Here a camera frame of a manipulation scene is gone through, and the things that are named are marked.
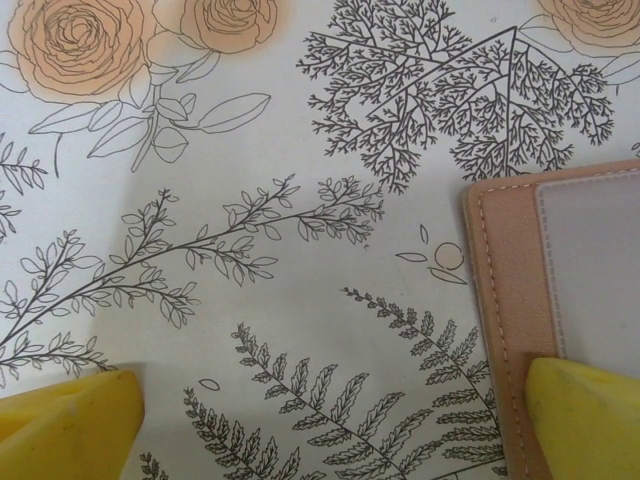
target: line drawing of leaves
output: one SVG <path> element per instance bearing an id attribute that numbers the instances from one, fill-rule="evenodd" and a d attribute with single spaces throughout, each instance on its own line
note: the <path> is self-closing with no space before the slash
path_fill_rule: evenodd
<path id="1" fill-rule="evenodd" d="M 245 428 L 236 420 L 233 427 L 224 414 L 218 414 L 207 408 L 195 396 L 193 389 L 184 391 L 184 404 L 189 407 L 187 416 L 198 436 L 206 443 L 205 449 L 216 457 L 216 463 L 223 468 L 235 470 L 223 474 L 229 480 L 291 480 L 300 468 L 300 449 L 293 451 L 287 460 L 280 462 L 279 449 L 274 437 L 270 437 L 260 453 L 262 432 L 258 428 L 248 437 Z M 312 478 L 320 480 L 324 473 L 315 471 L 309 476 L 298 477 L 300 480 Z"/>
<path id="2" fill-rule="evenodd" d="M 466 460 L 473 462 L 474 465 L 432 480 L 444 479 L 473 468 L 502 461 L 504 455 L 499 443 L 497 446 L 482 445 L 482 448 L 474 449 L 473 447 L 471 450 L 467 450 L 467 445 L 464 443 L 499 441 L 493 389 L 489 388 L 487 393 L 483 394 L 478 386 L 483 379 L 488 378 L 489 364 L 486 359 L 483 359 L 469 365 L 477 347 L 479 337 L 477 327 L 472 328 L 466 337 L 453 347 L 456 344 L 455 321 L 450 319 L 435 339 L 433 335 L 436 325 L 430 312 L 425 312 L 422 322 L 419 322 L 417 312 L 413 308 L 403 310 L 395 303 L 387 302 L 384 297 L 374 298 L 369 293 L 361 294 L 355 289 L 344 288 L 342 291 L 347 297 L 364 303 L 368 309 L 377 311 L 378 318 L 389 318 L 391 320 L 389 328 L 399 329 L 401 338 L 412 342 L 417 341 L 411 349 L 411 355 L 422 359 L 420 370 L 428 372 L 427 386 L 448 383 L 453 385 L 455 382 L 455 386 L 450 387 L 449 392 L 438 396 L 431 405 L 434 409 L 448 409 L 453 406 L 465 408 L 465 410 L 456 409 L 439 414 L 436 423 L 453 425 L 453 429 L 446 432 L 439 441 L 443 445 L 454 444 L 443 452 L 445 458 Z"/>
<path id="3" fill-rule="evenodd" d="M 262 115 L 270 101 L 271 96 L 264 93 L 225 100 L 200 119 L 198 128 L 209 134 L 232 132 Z"/>
<path id="4" fill-rule="evenodd" d="M 74 103 L 52 113 L 29 130 L 31 134 L 79 132 L 89 126 L 97 103 Z"/>
<path id="5" fill-rule="evenodd" d="M 244 324 L 238 325 L 237 331 L 232 333 L 231 337 L 240 342 L 236 347 L 236 351 L 243 355 L 240 364 L 260 369 L 254 375 L 253 381 L 272 384 L 265 394 L 265 399 L 289 397 L 280 408 L 280 414 L 311 411 L 309 415 L 293 425 L 294 431 L 328 428 L 324 433 L 315 433 L 313 438 L 307 440 L 309 445 L 318 448 L 332 448 L 347 442 L 350 443 L 350 446 L 340 447 L 342 450 L 330 453 L 324 459 L 325 464 L 339 467 L 335 471 L 338 478 L 377 478 L 378 475 L 392 470 L 392 478 L 406 480 L 411 472 L 430 458 L 440 447 L 440 442 L 429 442 L 408 452 L 403 460 L 396 458 L 398 454 L 402 453 L 402 448 L 405 442 L 411 438 L 413 431 L 420 427 L 432 413 L 429 409 L 423 409 L 407 416 L 395 426 L 387 438 L 380 440 L 375 438 L 378 428 L 386 420 L 391 409 L 404 396 L 402 392 L 390 393 L 382 398 L 367 412 L 364 421 L 357 429 L 347 426 L 346 422 L 351 416 L 351 409 L 357 403 L 358 396 L 369 374 L 360 373 L 351 378 L 333 402 L 330 411 L 325 412 L 322 407 L 337 365 L 329 365 L 319 372 L 307 399 L 305 384 L 309 375 L 309 359 L 304 359 L 297 364 L 291 383 L 287 384 L 284 380 L 284 372 L 287 367 L 286 354 L 276 357 L 273 365 L 270 366 L 271 357 L 264 355 L 264 352 L 268 351 L 267 344 L 259 346 L 255 335 L 252 335 L 249 327 Z"/>
<path id="6" fill-rule="evenodd" d="M 122 113 L 122 102 L 118 100 L 112 100 L 103 104 L 98 108 L 87 125 L 87 129 L 90 132 L 97 132 L 103 128 L 107 128 L 120 118 Z"/>
<path id="7" fill-rule="evenodd" d="M 189 65 L 186 70 L 180 74 L 176 83 L 187 83 L 206 77 L 218 66 L 219 61 L 220 53 L 212 50 L 197 62 Z"/>
<path id="8" fill-rule="evenodd" d="M 142 461 L 142 473 L 145 476 L 142 480 L 170 480 L 169 475 L 164 470 L 160 470 L 160 463 L 153 458 L 151 453 L 143 453 L 140 455 Z"/>
<path id="9" fill-rule="evenodd" d="M 5 133 L 0 133 L 0 145 L 2 145 L 4 139 Z M 20 195 L 24 195 L 29 188 L 44 190 L 43 177 L 48 175 L 48 172 L 40 166 L 40 159 L 36 159 L 29 164 L 25 161 L 28 148 L 23 148 L 15 156 L 14 148 L 14 142 L 8 142 L 2 148 L 0 153 L 0 173 L 6 177 L 11 187 Z M 6 190 L 0 190 L 0 201 L 4 199 L 6 193 Z M 15 209 L 6 203 L 0 203 L 0 244 L 9 234 L 17 232 L 13 218 L 20 213 L 22 213 L 22 210 Z"/>
<path id="10" fill-rule="evenodd" d="M 7 321 L 0 350 L 6 350 L 16 339 L 23 339 L 25 333 L 42 325 L 46 317 L 81 312 L 95 316 L 100 308 L 134 308 L 139 301 L 156 305 L 164 319 L 180 329 L 194 317 L 194 308 L 200 304 L 193 295 L 197 284 L 189 281 L 182 286 L 170 285 L 167 277 L 171 273 L 153 264 L 160 257 L 182 255 L 191 270 L 210 262 L 224 277 L 243 286 L 274 277 L 270 269 L 278 259 L 255 255 L 254 247 L 258 239 L 273 237 L 277 224 L 304 221 L 313 228 L 314 239 L 325 234 L 341 239 L 342 233 L 347 232 L 347 239 L 358 244 L 369 238 L 372 224 L 384 215 L 380 190 L 353 177 L 318 182 L 319 205 L 307 210 L 294 209 L 292 200 L 300 186 L 292 184 L 293 179 L 294 175 L 284 180 L 273 179 L 271 189 L 259 187 L 251 194 L 242 191 L 242 203 L 223 206 L 229 214 L 228 225 L 214 230 L 204 224 L 181 242 L 169 243 L 165 239 L 166 232 L 177 226 L 170 207 L 180 199 L 169 189 L 162 189 L 157 198 L 121 217 L 126 228 L 121 249 L 104 259 L 86 253 L 88 247 L 75 229 L 63 231 L 48 245 L 36 246 L 32 255 L 17 260 L 30 280 L 26 283 L 30 286 L 28 293 L 22 288 L 19 291 L 16 286 L 19 281 L 11 279 L 6 280 L 4 292 L 0 291 L 0 314 Z M 2 214 L 6 211 L 0 206 L 0 227 L 4 226 Z M 70 272 L 80 270 L 87 270 L 84 283 L 69 285 L 66 279 Z M 15 360 L 5 357 L 2 361 L 12 359 Z M 23 359 L 18 359 L 18 363 L 11 366 L 25 365 Z M 274 368 L 281 368 L 278 365 L 275 363 Z M 306 391 L 307 374 L 303 362 L 295 377 L 300 392 Z M 322 403 L 326 392 L 322 393 L 322 388 L 318 390 L 315 385 L 314 389 L 315 401 Z"/>
<path id="11" fill-rule="evenodd" d="M 146 127 L 140 129 L 139 127 L 143 125 L 146 125 Z M 146 118 L 129 117 L 122 119 L 96 142 L 87 157 L 103 158 L 114 153 L 125 152 L 142 142 L 149 130 L 150 124 Z"/>
<path id="12" fill-rule="evenodd" d="M 173 127 L 165 127 L 153 139 L 153 148 L 167 163 L 176 162 L 189 146 L 189 141 Z"/>
<path id="13" fill-rule="evenodd" d="M 538 30 L 557 29 L 543 17 L 474 42 L 443 0 L 334 0 L 333 10 L 297 63 L 323 80 L 309 97 L 321 115 L 312 128 L 326 137 L 326 156 L 358 153 L 391 193 L 407 190 L 443 136 L 455 139 L 450 153 L 471 181 L 563 168 L 574 151 L 569 128 L 596 146 L 611 136 L 606 79 L 545 52 Z M 565 50 L 556 37 L 543 43 Z"/>

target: orange shaded rose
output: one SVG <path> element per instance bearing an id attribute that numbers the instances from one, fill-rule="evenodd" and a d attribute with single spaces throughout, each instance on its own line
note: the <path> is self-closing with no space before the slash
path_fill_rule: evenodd
<path id="1" fill-rule="evenodd" d="M 193 46 L 237 53 L 263 43 L 276 26 L 275 0 L 156 0 L 160 25 Z"/>
<path id="2" fill-rule="evenodd" d="M 103 102 L 146 68 L 155 26 L 151 0 L 20 0 L 9 39 L 33 95 Z"/>
<path id="3" fill-rule="evenodd" d="M 614 57 L 640 49 L 638 0 L 539 0 L 578 52 Z"/>

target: leather cover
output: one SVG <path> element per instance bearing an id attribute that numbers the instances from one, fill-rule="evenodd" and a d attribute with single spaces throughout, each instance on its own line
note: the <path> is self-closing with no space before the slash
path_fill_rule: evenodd
<path id="1" fill-rule="evenodd" d="M 531 361 L 558 356 L 536 189 L 640 169 L 640 160 L 479 182 L 464 211 L 511 480 L 552 480 L 524 402 Z"/>

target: black line art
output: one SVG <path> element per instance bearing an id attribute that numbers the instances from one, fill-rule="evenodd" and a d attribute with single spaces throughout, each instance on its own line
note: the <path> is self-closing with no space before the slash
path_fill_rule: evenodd
<path id="1" fill-rule="evenodd" d="M 300 469 L 300 448 L 296 448 L 287 460 L 280 463 L 278 445 L 274 437 L 270 437 L 266 446 L 261 449 L 262 432 L 258 428 L 250 435 L 237 420 L 231 422 L 224 414 L 217 414 L 207 408 L 195 396 L 193 389 L 184 391 L 184 404 L 189 407 L 187 416 L 193 420 L 192 425 L 198 436 L 206 442 L 205 448 L 216 457 L 216 463 L 224 468 L 234 468 L 225 473 L 229 480 L 320 480 L 326 475 L 319 471 L 307 475 L 298 475 Z"/>
<path id="2" fill-rule="evenodd" d="M 429 245 L 429 232 L 422 224 L 420 224 L 420 240 L 425 245 Z M 410 263 L 428 264 L 433 260 L 436 266 L 427 265 L 427 270 L 433 277 L 455 285 L 467 285 L 467 281 L 464 278 L 454 273 L 464 264 L 464 253 L 462 249 L 453 242 L 440 243 L 430 252 L 429 256 L 419 252 L 402 252 L 396 253 L 396 257 Z"/>
<path id="3" fill-rule="evenodd" d="M 0 133 L 0 145 L 4 141 L 5 133 Z M 31 163 L 25 161 L 28 148 L 21 149 L 17 154 L 14 151 L 14 142 L 9 142 L 2 148 L 0 153 L 0 188 L 4 181 L 11 185 L 12 189 L 19 195 L 24 195 L 27 188 L 44 190 L 44 175 L 47 171 L 40 166 L 40 160 L 36 159 Z M 3 201 L 7 191 L 0 189 L 0 202 Z M 8 235 L 17 232 L 12 218 L 18 216 L 22 211 L 13 208 L 9 204 L 0 203 L 0 244 Z"/>
<path id="4" fill-rule="evenodd" d="M 198 381 L 201 387 L 206 388 L 207 390 L 211 390 L 212 392 L 220 391 L 220 384 L 213 380 L 212 378 L 203 378 Z"/>
<path id="5" fill-rule="evenodd" d="M 20 3 L 7 30 L 13 50 L 0 51 L 0 86 L 13 93 L 30 93 L 40 100 L 65 105 L 29 131 L 56 135 L 53 155 L 56 176 L 58 149 L 65 135 L 104 132 L 88 157 L 103 158 L 131 150 L 135 152 L 131 167 L 135 172 L 151 151 L 167 163 L 180 159 L 189 145 L 187 131 L 230 132 L 255 120 L 269 104 L 270 95 L 253 92 L 226 99 L 201 115 L 194 113 L 197 102 L 194 93 L 174 96 L 165 87 L 182 87 L 204 79 L 216 70 L 222 55 L 237 54 L 266 41 L 267 25 L 271 31 L 275 28 L 275 5 L 250 6 L 254 15 L 251 18 L 262 18 L 259 29 L 247 22 L 249 10 L 243 10 L 240 18 L 236 18 L 237 12 L 225 9 L 225 21 L 234 18 L 243 27 L 226 33 L 214 29 L 212 36 L 217 42 L 212 44 L 202 43 L 204 37 L 200 36 L 205 33 L 200 28 L 206 25 L 205 30 L 213 28 L 209 22 L 203 21 L 196 31 L 192 24 L 182 25 L 179 32 L 165 29 L 164 24 L 175 24 L 167 18 L 173 15 L 167 13 L 173 8 L 167 2 L 154 5 L 136 1 L 127 7 L 122 2 L 107 0 L 109 11 L 118 12 L 113 17 L 105 16 L 101 2 L 77 3 Z M 214 18 L 210 16 L 210 6 L 195 6 L 193 14 Z M 71 17 L 77 22 L 88 22 L 91 30 L 79 38 L 74 34 L 60 38 Z M 37 33 L 43 31 L 50 35 Z M 188 43 L 184 41 L 187 37 L 200 41 Z M 230 44 L 226 42 L 240 45 L 228 48 Z M 34 54 L 39 51 L 57 54 L 45 61 Z"/>
<path id="6" fill-rule="evenodd" d="M 477 327 L 459 341 L 456 336 L 457 325 L 449 320 L 443 329 L 439 329 L 441 333 L 436 338 L 436 323 L 430 312 L 425 312 L 422 320 L 419 320 L 413 308 L 403 310 L 383 297 L 374 298 L 368 293 L 360 294 L 355 289 L 345 288 L 343 292 L 355 301 L 365 303 L 367 308 L 376 310 L 378 318 L 390 318 L 389 328 L 399 329 L 401 338 L 415 342 L 411 355 L 422 359 L 420 370 L 427 372 L 427 386 L 452 384 L 451 391 L 436 398 L 432 404 L 436 411 L 449 410 L 439 413 L 437 419 L 438 424 L 452 426 L 452 430 L 439 440 L 445 447 L 442 455 L 474 465 L 437 478 L 444 479 L 473 468 L 502 462 L 504 454 L 495 395 L 493 389 L 488 388 L 485 392 L 479 385 L 489 378 L 489 363 L 483 359 L 470 364 L 478 341 Z M 469 442 L 480 445 L 469 445 Z M 506 476 L 506 469 L 502 465 L 496 465 L 493 471 L 499 476 Z"/>
<path id="7" fill-rule="evenodd" d="M 450 153 L 472 181 L 564 167 L 567 127 L 592 145 L 610 138 L 596 67 L 564 68 L 516 26 L 474 42 L 453 15 L 443 0 L 334 1 L 328 32 L 311 32 L 297 64 L 328 80 L 309 99 L 327 156 L 358 153 L 402 194 L 442 136 L 455 139 Z"/>
<path id="8" fill-rule="evenodd" d="M 255 335 L 249 327 L 238 325 L 232 338 L 240 341 L 236 347 L 238 353 L 245 355 L 240 363 L 247 367 L 256 367 L 258 373 L 253 377 L 256 382 L 271 387 L 265 393 L 265 399 L 286 397 L 280 408 L 281 414 L 295 411 L 307 411 L 307 416 L 293 425 L 294 431 L 314 430 L 323 427 L 322 433 L 307 441 L 314 447 L 340 447 L 325 459 L 326 465 L 335 467 L 335 474 L 343 480 L 397 478 L 406 480 L 440 446 L 439 442 L 428 442 L 415 447 L 412 451 L 403 451 L 403 447 L 414 431 L 433 413 L 429 409 L 414 412 L 391 430 L 386 438 L 376 437 L 379 427 L 384 423 L 393 407 L 404 397 L 402 392 L 389 393 L 371 410 L 357 428 L 347 425 L 351 409 L 358 401 L 363 384 L 369 374 L 361 373 L 346 384 L 342 393 L 333 402 L 330 410 L 324 407 L 327 402 L 328 388 L 337 365 L 323 368 L 317 375 L 311 391 L 307 395 L 309 381 L 309 359 L 298 362 L 291 376 L 285 380 L 287 355 L 285 353 L 271 361 L 271 353 L 266 343 L 258 345 Z"/>
<path id="9" fill-rule="evenodd" d="M 4 377 L 3 365 L 17 377 L 17 368 L 29 363 L 35 368 L 48 361 L 59 363 L 59 356 L 30 344 L 30 331 L 47 317 L 81 311 L 95 316 L 98 308 L 133 308 L 141 300 L 158 305 L 162 316 L 175 328 L 187 325 L 195 314 L 193 307 L 200 303 L 192 295 L 197 283 L 170 285 L 168 274 L 153 264 L 163 255 L 183 255 L 192 271 L 211 262 L 221 275 L 242 287 L 273 278 L 268 267 L 278 259 L 254 256 L 252 250 L 261 237 L 280 240 L 284 223 L 295 224 L 298 235 L 307 242 L 326 235 L 357 245 L 369 238 L 373 224 L 384 215 L 380 188 L 362 184 L 354 177 L 318 182 L 318 203 L 311 209 L 295 211 L 291 200 L 300 187 L 292 185 L 293 178 L 273 179 L 273 191 L 243 191 L 238 203 L 224 205 L 227 226 L 214 231 L 205 224 L 186 241 L 167 240 L 170 229 L 176 226 L 169 209 L 179 198 L 164 189 L 155 200 L 122 216 L 127 227 L 122 250 L 107 260 L 86 254 L 87 245 L 75 229 L 63 232 L 46 247 L 37 247 L 34 256 L 20 260 L 22 270 L 31 277 L 31 291 L 19 291 L 16 279 L 6 280 L 0 292 L 0 313 L 8 325 L 0 341 L 0 377 Z M 74 278 L 73 287 L 67 285 L 67 277 Z M 91 355 L 95 341 L 87 345 Z M 73 365 L 96 363 L 92 358 L 81 358 L 81 344 L 74 342 L 70 348 L 65 354 L 75 355 L 77 361 L 63 361 L 67 373 L 79 373 Z"/>
<path id="10" fill-rule="evenodd" d="M 160 470 L 160 463 L 153 458 L 151 453 L 140 455 L 142 461 L 142 473 L 146 475 L 142 480 L 170 480 L 164 470 Z"/>

